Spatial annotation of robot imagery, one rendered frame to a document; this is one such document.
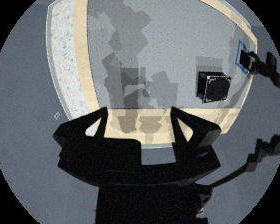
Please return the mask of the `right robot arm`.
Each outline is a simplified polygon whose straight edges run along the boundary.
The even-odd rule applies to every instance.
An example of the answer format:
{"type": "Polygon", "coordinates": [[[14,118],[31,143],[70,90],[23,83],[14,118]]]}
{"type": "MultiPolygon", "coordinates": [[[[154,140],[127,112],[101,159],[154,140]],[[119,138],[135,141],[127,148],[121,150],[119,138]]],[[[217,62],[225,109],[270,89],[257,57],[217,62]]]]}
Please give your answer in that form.
{"type": "MultiPolygon", "coordinates": [[[[274,87],[276,87],[276,85],[280,85],[280,73],[277,73],[277,59],[276,57],[274,57],[272,52],[266,52],[266,61],[265,61],[265,65],[264,67],[264,73],[258,72],[260,73],[260,75],[264,76],[268,76],[269,79],[273,79],[273,85],[274,87]],[[268,65],[266,65],[266,64],[268,65]],[[269,67],[270,65],[270,67],[269,67]],[[272,72],[274,71],[274,72],[272,72]]],[[[262,160],[262,157],[265,156],[278,156],[280,155],[280,137],[278,137],[280,135],[273,135],[272,139],[270,139],[270,143],[266,143],[266,141],[262,141],[262,139],[260,139],[262,141],[262,153],[261,153],[261,159],[260,159],[260,163],[262,160]],[[276,141],[274,141],[276,140],[276,141]],[[265,152],[264,152],[265,151],[265,152]]]]}

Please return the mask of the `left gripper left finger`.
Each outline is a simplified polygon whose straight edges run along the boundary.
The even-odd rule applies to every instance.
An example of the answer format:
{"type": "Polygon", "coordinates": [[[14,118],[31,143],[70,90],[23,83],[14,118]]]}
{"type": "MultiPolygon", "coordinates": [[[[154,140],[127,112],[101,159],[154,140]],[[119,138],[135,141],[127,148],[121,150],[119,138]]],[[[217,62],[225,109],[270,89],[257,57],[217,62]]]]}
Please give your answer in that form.
{"type": "Polygon", "coordinates": [[[99,127],[93,136],[104,137],[105,127],[107,127],[108,109],[103,107],[97,109],[95,112],[88,113],[88,115],[77,117],[77,119],[69,120],[67,123],[59,125],[59,131],[65,131],[69,133],[77,133],[77,135],[85,135],[85,131],[92,124],[95,124],[97,120],[100,120],[99,127]]]}

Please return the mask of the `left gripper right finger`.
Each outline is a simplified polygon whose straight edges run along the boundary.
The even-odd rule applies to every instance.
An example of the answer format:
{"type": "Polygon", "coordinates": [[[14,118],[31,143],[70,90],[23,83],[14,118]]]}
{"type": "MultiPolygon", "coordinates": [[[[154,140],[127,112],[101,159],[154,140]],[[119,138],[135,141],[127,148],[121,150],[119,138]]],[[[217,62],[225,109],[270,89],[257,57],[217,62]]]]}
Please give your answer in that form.
{"type": "Polygon", "coordinates": [[[176,107],[171,108],[171,121],[173,135],[175,135],[176,141],[177,159],[179,161],[188,160],[196,149],[212,145],[222,131],[220,125],[201,119],[199,116],[191,115],[191,113],[181,111],[181,109],[176,107]],[[179,120],[177,119],[183,121],[184,124],[187,124],[192,129],[193,135],[189,141],[185,139],[184,133],[180,128],[179,120]]]}

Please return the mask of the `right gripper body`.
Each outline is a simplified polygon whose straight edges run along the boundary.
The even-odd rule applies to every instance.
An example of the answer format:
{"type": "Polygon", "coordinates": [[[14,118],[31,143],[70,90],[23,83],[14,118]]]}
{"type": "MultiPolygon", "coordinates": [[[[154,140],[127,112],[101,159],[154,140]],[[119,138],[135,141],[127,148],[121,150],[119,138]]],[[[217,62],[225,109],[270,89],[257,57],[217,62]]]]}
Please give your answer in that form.
{"type": "Polygon", "coordinates": [[[264,73],[264,63],[261,63],[261,61],[258,61],[260,60],[260,57],[258,57],[257,55],[254,56],[254,61],[252,61],[252,68],[250,68],[250,73],[252,73],[253,75],[253,72],[254,72],[254,75],[257,75],[257,72],[261,72],[261,73],[264,73]]]}

